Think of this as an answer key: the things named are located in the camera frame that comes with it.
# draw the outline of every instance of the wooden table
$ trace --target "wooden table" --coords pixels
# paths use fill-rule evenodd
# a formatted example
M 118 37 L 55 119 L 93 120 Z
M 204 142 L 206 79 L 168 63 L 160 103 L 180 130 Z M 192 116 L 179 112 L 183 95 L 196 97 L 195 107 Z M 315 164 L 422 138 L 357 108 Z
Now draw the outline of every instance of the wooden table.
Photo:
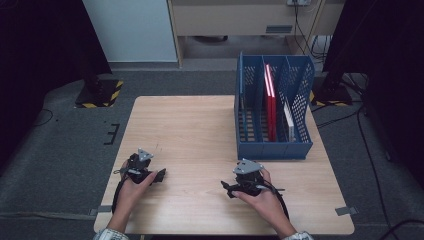
M 152 153 L 149 170 L 167 169 L 130 217 L 127 233 L 184 235 L 274 235 L 274 230 L 239 199 L 230 199 L 221 180 L 234 184 L 237 163 L 234 96 L 143 96 L 136 99 L 112 169 L 138 148 Z M 261 162 L 283 192 L 294 226 L 311 234 L 351 234 L 345 207 L 311 112 L 313 147 L 306 160 Z M 101 205 L 111 205 L 119 175 L 111 173 Z M 99 213 L 95 231 L 111 213 Z

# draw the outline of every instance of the hand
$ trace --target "hand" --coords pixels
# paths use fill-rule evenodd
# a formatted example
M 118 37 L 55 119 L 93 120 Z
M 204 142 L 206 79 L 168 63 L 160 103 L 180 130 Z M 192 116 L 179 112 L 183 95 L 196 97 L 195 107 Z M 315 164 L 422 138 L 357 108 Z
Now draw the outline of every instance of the hand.
M 267 170 L 262 169 L 261 174 L 265 180 L 265 184 L 271 183 L 271 175 Z M 296 229 L 284 214 L 277 196 L 270 190 L 263 189 L 256 197 L 238 191 L 234 191 L 232 194 L 253 207 L 265 221 L 271 224 L 280 238 L 285 238 L 296 233 Z
M 122 164 L 122 167 L 127 166 L 127 161 Z M 157 171 L 150 173 L 141 183 L 134 183 L 131 178 L 127 178 L 122 185 L 116 202 L 115 213 L 107 225 L 107 228 L 124 233 L 128 223 L 129 216 L 134 207 L 139 202 L 140 198 L 146 192 L 150 184 L 155 180 Z

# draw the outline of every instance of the plaid sleeve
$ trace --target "plaid sleeve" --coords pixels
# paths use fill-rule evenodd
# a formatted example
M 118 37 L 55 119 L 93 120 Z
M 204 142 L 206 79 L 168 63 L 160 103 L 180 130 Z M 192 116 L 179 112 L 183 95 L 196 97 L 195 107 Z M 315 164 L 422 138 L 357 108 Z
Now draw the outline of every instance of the plaid sleeve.
M 289 237 L 283 238 L 281 240 L 314 240 L 311 235 L 307 232 L 295 233 Z
M 129 240 L 129 238 L 123 233 L 105 228 L 100 230 L 93 240 Z

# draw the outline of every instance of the wall outlet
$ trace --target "wall outlet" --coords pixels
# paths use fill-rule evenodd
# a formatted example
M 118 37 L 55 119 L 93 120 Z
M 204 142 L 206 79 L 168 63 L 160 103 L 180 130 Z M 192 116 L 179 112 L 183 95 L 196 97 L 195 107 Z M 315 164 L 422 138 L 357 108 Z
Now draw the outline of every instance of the wall outlet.
M 294 6 L 295 3 L 298 6 L 308 6 L 311 5 L 311 0 L 287 0 L 287 5 L 289 6 Z

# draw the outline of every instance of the person's right hand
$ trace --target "person's right hand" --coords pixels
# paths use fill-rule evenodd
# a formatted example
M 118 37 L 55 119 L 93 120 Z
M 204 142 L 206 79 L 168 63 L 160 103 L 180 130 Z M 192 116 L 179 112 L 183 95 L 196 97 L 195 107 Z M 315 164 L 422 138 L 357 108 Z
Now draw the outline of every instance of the person's right hand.
M 271 183 L 271 175 L 267 170 L 262 169 L 261 174 L 265 180 L 265 184 Z M 277 196 L 270 190 L 263 189 L 256 197 L 239 191 L 233 191 L 232 194 L 253 207 L 265 221 L 271 224 L 280 238 L 285 238 L 296 233 L 296 229 L 284 214 Z

